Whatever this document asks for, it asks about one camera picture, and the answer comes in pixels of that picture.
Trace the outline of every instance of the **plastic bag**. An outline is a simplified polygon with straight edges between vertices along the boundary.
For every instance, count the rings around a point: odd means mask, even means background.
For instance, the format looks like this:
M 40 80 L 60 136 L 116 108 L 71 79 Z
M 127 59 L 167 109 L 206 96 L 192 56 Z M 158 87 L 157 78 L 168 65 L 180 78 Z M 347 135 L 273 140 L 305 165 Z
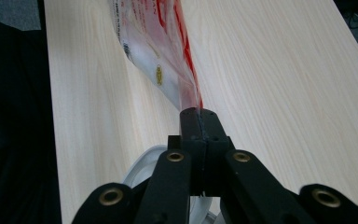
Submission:
M 112 0 L 127 57 L 178 108 L 202 107 L 179 0 Z

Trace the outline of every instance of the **black fabric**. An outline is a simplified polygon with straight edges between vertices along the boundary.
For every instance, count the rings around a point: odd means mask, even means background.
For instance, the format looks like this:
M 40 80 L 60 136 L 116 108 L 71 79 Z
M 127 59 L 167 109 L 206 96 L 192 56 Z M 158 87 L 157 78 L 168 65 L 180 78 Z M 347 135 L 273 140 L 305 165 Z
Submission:
M 61 223 L 46 33 L 2 23 L 0 223 Z

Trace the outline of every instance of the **yellow sticker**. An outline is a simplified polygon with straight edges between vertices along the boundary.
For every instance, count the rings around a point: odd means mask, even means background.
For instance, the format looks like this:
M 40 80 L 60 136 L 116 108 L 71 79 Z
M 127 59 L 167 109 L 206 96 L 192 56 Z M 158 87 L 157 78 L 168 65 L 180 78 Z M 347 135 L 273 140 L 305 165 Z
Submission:
M 156 80 L 157 80 L 157 84 L 159 86 L 161 86 L 162 85 L 162 67 L 161 67 L 161 65 L 157 65 Z

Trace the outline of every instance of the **light wood surface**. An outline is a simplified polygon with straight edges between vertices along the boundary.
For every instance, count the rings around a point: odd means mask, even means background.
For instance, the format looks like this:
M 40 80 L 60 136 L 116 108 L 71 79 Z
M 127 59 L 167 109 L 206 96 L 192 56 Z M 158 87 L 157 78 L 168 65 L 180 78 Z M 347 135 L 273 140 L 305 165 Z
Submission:
M 184 0 L 205 108 L 288 189 L 358 204 L 358 46 L 333 1 Z M 179 112 L 125 57 L 107 0 L 45 1 L 63 223 Z

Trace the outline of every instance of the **brass screw insert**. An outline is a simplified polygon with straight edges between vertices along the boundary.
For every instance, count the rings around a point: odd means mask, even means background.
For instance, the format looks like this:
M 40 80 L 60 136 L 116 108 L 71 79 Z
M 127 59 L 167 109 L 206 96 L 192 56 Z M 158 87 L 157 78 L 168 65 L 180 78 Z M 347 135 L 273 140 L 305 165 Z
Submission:
M 106 189 L 100 195 L 100 203 L 105 206 L 117 204 L 123 199 L 123 191 L 118 188 Z
M 247 162 L 251 159 L 250 156 L 246 155 L 243 152 L 236 152 L 234 153 L 233 157 L 236 161 L 240 161 L 240 162 Z
M 178 152 L 172 152 L 168 154 L 167 159 L 169 161 L 181 161 L 185 156 Z
M 323 189 L 314 189 L 312 191 L 312 197 L 316 200 L 316 202 L 327 207 L 337 208 L 341 206 L 341 201 L 336 195 Z

